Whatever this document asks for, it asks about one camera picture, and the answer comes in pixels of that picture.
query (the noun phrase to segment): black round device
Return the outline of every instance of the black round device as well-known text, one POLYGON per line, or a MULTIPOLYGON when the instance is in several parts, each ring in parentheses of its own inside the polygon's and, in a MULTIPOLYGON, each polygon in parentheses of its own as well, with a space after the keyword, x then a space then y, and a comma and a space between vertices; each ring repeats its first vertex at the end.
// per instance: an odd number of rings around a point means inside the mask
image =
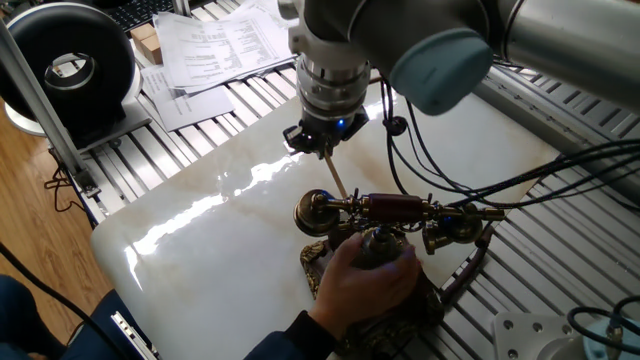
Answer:
MULTIPOLYGON (((95 140, 125 117, 122 100, 135 62, 126 35, 109 16, 82 4, 54 3, 21 14, 9 31, 76 146, 95 140), (68 59, 83 65, 70 76, 60 75, 55 66, 68 59)), ((34 119, 1 64, 0 96, 34 119)))

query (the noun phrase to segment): robotic arm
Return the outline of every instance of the robotic arm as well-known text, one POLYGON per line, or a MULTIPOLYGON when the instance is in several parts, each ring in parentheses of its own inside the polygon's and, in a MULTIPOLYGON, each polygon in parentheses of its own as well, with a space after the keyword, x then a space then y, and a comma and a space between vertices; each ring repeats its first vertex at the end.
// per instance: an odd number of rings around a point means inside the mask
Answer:
POLYGON ((640 112, 640 5, 631 0, 279 0, 300 18, 303 114, 291 147, 322 158, 366 123, 376 66, 427 115, 439 115, 488 73, 493 55, 640 112))

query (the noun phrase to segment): metal bracket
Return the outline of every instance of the metal bracket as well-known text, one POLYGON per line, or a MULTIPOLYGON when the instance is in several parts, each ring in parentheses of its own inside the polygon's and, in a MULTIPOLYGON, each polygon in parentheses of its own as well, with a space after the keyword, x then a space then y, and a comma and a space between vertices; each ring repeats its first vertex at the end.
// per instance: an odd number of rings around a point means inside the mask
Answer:
POLYGON ((0 54, 2 54, 0 64, 5 67, 11 81, 16 84, 27 104, 29 104, 29 108, 31 108, 45 134, 47 134, 60 160, 69 169, 71 175, 76 178, 83 190, 92 189, 90 193, 97 194, 94 191, 94 189, 97 189, 97 185, 88 173, 78 149, 71 141, 71 137, 62 122, 60 122, 60 118, 53 109, 44 90, 40 87, 27 60, 13 40, 9 29, 2 21, 0 21, 0 54))
POLYGON ((116 323, 120 331, 127 337, 131 345, 138 351, 140 356, 144 360, 158 360, 161 359, 160 355, 157 353, 153 353, 147 347, 147 344, 142 340, 136 329, 132 328, 127 320, 124 319, 122 314, 119 311, 116 311, 115 314, 111 315, 111 320, 116 323))

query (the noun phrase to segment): cable bundle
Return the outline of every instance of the cable bundle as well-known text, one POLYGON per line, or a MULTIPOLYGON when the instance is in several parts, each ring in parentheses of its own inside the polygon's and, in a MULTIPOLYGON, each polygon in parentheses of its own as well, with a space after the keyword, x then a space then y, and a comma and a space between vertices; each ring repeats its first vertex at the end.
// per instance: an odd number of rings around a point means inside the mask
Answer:
MULTIPOLYGON (((382 104, 383 104, 383 113, 384 113, 384 119, 385 121, 389 121, 390 119, 393 119, 393 95, 392 95, 392 90, 391 90, 391 85, 389 85, 388 82, 386 82, 385 80, 383 80, 381 82, 381 94, 382 94, 382 104)), ((619 181, 623 178, 626 178, 632 174, 637 173, 638 171, 640 171, 640 168, 637 169, 633 169, 631 171, 628 171, 622 175, 619 175, 601 185, 597 185, 597 186, 593 186, 591 188, 585 189, 585 190, 581 190, 581 191, 577 191, 577 192, 573 192, 573 193, 569 193, 567 194, 567 192, 581 186, 584 184, 589 183, 590 181, 608 174, 612 171, 615 171, 619 168, 625 167, 631 163, 633 163, 634 161, 640 160, 640 140, 620 140, 620 141, 612 141, 606 144, 602 144, 602 145, 598 145, 598 146, 594 146, 591 147, 589 149, 580 151, 578 153, 575 154, 571 154, 571 155, 567 155, 567 156, 563 156, 559 159, 556 159, 554 161, 551 161, 545 165, 539 166, 533 170, 527 171, 523 174, 520 174, 516 177, 513 177, 511 179, 502 181, 500 183, 494 184, 494 185, 490 185, 490 186, 486 186, 486 187, 482 187, 482 188, 478 188, 478 189, 472 189, 468 186, 465 186, 463 184, 460 184, 459 182, 456 182, 452 179, 450 179, 441 169, 440 167, 437 165, 437 163, 435 162, 435 160, 433 159, 433 157, 431 156, 431 154, 429 153, 429 150, 427 149, 424 140, 422 139, 422 135, 420 134, 420 130, 418 128, 418 124, 416 121, 416 117, 415 117, 415 113, 413 110, 413 106, 412 104, 407 101, 407 107, 409 109, 409 115, 411 117, 411 123, 408 124, 407 129, 408 131, 408 135, 409 135, 409 140, 411 142, 411 147, 413 149, 414 155, 418 161, 418 163, 420 164, 420 166, 427 171, 428 173, 430 173, 431 175, 437 176, 440 179, 444 180, 447 185, 443 185, 443 184, 439 184, 429 178, 427 178, 424 174, 422 174, 421 172, 419 172, 418 170, 416 170, 408 161, 407 159, 400 153, 400 151, 398 150, 398 148, 395 145, 393 136, 391 136, 391 134, 387 134, 387 153, 388 153, 388 157, 389 157, 389 165, 391 167, 391 173, 393 175, 394 181, 396 182, 396 185, 398 186, 398 189, 400 190, 400 192, 402 192, 403 194, 407 194, 406 189, 404 189, 404 187, 402 186, 402 183, 400 181, 400 178, 398 177, 396 168, 395 168, 395 164, 394 164, 394 154, 402 161, 402 163, 409 169, 411 170, 411 172, 413 172, 416 176, 418 176, 421 180, 423 180, 424 182, 428 183, 429 185, 443 190, 443 191, 448 191, 448 192, 452 192, 452 193, 458 193, 458 194, 463 194, 465 195, 465 199, 453 202, 451 204, 449 204, 449 206, 453 206, 453 207, 461 207, 464 206, 465 204, 468 204, 470 202, 480 202, 483 203, 485 205, 488 206, 492 206, 498 209, 519 209, 522 208, 524 206, 527 205, 532 205, 532 204, 537 204, 537 203, 541 203, 544 201, 548 201, 548 200, 552 200, 552 199, 557 199, 557 198, 566 198, 566 197, 570 197, 570 196, 575 196, 575 195, 580 195, 580 194, 584 194, 586 192, 595 190, 595 189, 599 189, 603 186, 609 185, 615 181, 619 181), (422 153, 424 154, 424 156, 427 158, 427 160, 429 161, 429 163, 431 164, 431 167, 433 167, 433 170, 429 169, 420 159, 419 153, 418 153, 418 149, 415 146, 415 142, 413 137, 416 137, 417 139, 417 143, 420 145, 420 149, 422 150, 422 153), (592 174, 589 175, 587 177, 585 177, 584 179, 581 179, 573 184, 567 185, 561 189, 558 189, 556 191, 552 191, 547 195, 538 197, 536 199, 532 199, 532 200, 528 200, 528 201, 522 201, 522 202, 517 202, 517 203, 501 203, 501 202, 494 202, 494 201, 489 201, 486 198, 492 194, 498 193, 500 191, 503 191, 505 189, 511 188, 513 186, 516 186, 518 184, 521 184, 523 182, 526 181, 530 181, 533 179, 538 179, 538 178, 543 178, 545 176, 557 173, 561 170, 564 169, 568 169, 574 166, 579 166, 585 163, 590 163, 593 161, 597 161, 597 160, 602 160, 602 159, 615 159, 615 162, 610 165, 607 166, 606 168, 592 174)), ((622 206, 624 206, 625 208, 632 210, 632 211, 640 211, 639 208, 632 206, 632 205, 628 205, 628 204, 624 204, 619 202, 618 200, 614 199, 615 201, 617 201, 618 203, 620 203, 622 206)))

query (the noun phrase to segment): paper document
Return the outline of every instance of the paper document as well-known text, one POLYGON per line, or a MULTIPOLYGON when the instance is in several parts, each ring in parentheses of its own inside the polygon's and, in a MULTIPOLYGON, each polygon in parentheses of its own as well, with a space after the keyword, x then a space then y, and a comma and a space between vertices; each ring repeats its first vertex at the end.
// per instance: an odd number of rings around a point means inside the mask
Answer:
POLYGON ((258 9, 215 22, 160 13, 157 26, 164 63, 177 87, 220 84, 292 57, 286 29, 258 9))
POLYGON ((280 16, 277 0, 245 0, 234 12, 224 17, 224 20, 232 20, 243 16, 246 12, 257 10, 271 17, 271 20, 283 30, 298 25, 299 19, 285 20, 280 16))
POLYGON ((149 95, 158 109, 167 131, 211 119, 234 110, 229 97, 221 87, 187 94, 184 90, 172 88, 171 77, 162 65, 148 67, 141 71, 142 89, 149 95))

